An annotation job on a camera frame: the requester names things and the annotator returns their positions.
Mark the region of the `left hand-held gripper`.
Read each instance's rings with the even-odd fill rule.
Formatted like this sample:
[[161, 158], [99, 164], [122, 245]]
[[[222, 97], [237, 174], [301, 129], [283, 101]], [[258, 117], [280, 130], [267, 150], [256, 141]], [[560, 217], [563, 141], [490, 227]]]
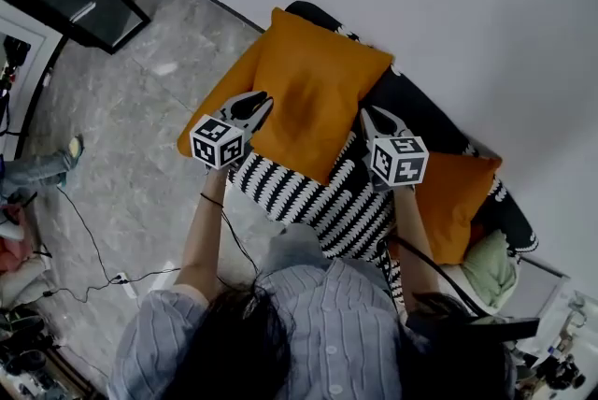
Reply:
[[253, 91], [230, 98], [211, 115], [204, 114], [189, 133], [192, 157], [217, 170], [236, 162], [273, 106], [267, 92]]

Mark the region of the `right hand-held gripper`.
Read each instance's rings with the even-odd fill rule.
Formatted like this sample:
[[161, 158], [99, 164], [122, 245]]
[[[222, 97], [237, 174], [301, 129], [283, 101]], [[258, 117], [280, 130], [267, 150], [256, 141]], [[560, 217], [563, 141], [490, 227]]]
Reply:
[[382, 107], [362, 108], [360, 124], [367, 149], [363, 163], [375, 192], [397, 187], [414, 190], [422, 183], [429, 151], [420, 136], [414, 136], [399, 117]]

